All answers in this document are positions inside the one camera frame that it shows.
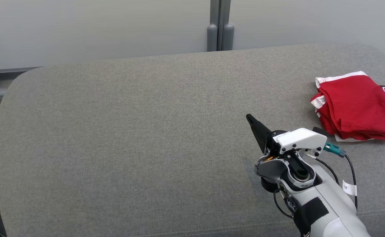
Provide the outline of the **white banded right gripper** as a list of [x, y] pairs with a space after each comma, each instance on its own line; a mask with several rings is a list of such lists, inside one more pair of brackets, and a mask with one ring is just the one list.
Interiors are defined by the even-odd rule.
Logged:
[[299, 149], [323, 149], [327, 141], [327, 136], [306, 128], [273, 136], [272, 131], [251, 114], [247, 114], [246, 119], [262, 153], [274, 150], [276, 155], [281, 155]]

